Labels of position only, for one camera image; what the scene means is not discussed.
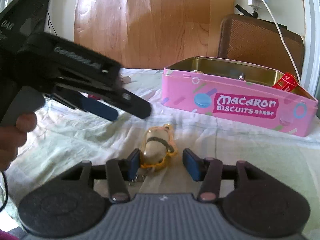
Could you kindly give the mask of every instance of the pink tin box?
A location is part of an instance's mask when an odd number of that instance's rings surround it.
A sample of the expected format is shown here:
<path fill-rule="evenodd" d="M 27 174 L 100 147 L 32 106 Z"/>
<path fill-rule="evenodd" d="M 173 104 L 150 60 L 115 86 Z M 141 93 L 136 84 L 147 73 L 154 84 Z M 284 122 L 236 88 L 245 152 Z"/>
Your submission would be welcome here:
<path fill-rule="evenodd" d="M 290 93 L 272 88 L 283 75 L 254 64 L 193 57 L 164 69 L 162 103 L 304 137 L 318 101 L 300 86 Z"/>

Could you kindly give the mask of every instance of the wooden floor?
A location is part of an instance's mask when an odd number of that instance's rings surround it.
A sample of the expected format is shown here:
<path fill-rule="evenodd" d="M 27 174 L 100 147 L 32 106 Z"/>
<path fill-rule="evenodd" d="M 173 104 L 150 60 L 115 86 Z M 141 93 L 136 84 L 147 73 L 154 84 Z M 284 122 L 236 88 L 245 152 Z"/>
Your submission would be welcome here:
<path fill-rule="evenodd" d="M 221 20 L 234 0 L 78 0 L 75 42 L 127 68 L 163 69 L 217 55 Z"/>

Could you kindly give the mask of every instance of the red box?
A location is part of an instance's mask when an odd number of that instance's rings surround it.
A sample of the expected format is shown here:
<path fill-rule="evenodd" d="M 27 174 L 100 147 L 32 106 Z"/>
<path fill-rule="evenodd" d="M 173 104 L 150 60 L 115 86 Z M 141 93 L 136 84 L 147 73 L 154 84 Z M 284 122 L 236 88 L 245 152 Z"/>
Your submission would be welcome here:
<path fill-rule="evenodd" d="M 295 89 L 298 86 L 298 82 L 295 79 L 295 77 L 293 75 L 291 75 L 290 73 L 286 73 L 284 74 L 284 76 L 276 83 L 274 84 L 272 87 L 279 89 L 279 90 L 283 90 L 286 92 L 291 92 L 293 89 Z"/>

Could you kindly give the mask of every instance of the small metal chain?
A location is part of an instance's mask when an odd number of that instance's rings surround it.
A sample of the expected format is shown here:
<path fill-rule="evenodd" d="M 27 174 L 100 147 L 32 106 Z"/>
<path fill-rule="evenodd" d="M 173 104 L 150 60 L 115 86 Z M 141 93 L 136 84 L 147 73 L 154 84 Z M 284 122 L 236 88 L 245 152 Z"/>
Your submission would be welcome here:
<path fill-rule="evenodd" d="M 134 180 L 129 181 L 128 185 L 129 185 L 129 186 L 134 186 L 134 184 L 135 184 L 136 182 L 144 182 L 144 180 L 146 179 L 146 177 L 147 177 L 147 175 L 148 175 L 148 172 L 149 172 L 149 171 L 147 171 L 147 172 L 144 173 L 144 174 L 137 174 L 136 177 L 134 178 Z"/>

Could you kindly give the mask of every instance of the tool handle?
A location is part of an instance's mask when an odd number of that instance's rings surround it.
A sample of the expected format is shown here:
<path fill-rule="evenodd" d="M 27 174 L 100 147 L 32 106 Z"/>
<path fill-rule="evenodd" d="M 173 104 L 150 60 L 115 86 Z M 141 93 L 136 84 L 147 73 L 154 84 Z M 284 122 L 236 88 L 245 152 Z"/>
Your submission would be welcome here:
<path fill-rule="evenodd" d="M 0 127 L 14 126 L 20 115 L 33 113 L 44 105 L 44 97 L 37 90 L 0 79 Z"/>

